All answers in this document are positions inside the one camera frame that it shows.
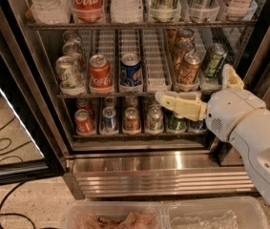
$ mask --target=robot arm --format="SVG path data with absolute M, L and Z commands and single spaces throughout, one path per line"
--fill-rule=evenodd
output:
M 223 90 L 212 94 L 207 105 L 188 94 L 159 92 L 156 99 L 186 118 L 205 118 L 211 132 L 239 151 L 248 176 L 270 204 L 270 112 L 265 103 L 243 89 L 229 66 L 223 69 Z

